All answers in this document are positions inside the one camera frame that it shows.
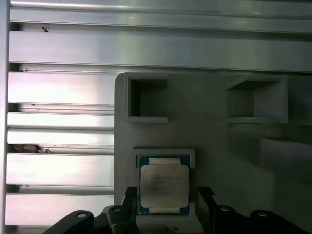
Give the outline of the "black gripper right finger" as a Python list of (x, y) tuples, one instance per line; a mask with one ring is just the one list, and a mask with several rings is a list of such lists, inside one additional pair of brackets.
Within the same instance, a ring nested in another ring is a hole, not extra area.
[(267, 210), (249, 216), (227, 205), (218, 205), (209, 187), (198, 187), (196, 215), (205, 234), (306, 234), (307, 231)]

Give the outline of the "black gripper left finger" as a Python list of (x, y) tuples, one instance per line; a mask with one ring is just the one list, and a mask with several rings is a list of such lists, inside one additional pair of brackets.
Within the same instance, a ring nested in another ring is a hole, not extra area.
[(128, 187), (120, 205), (105, 208), (98, 216), (77, 210), (52, 225), (45, 234), (138, 234), (137, 187)]

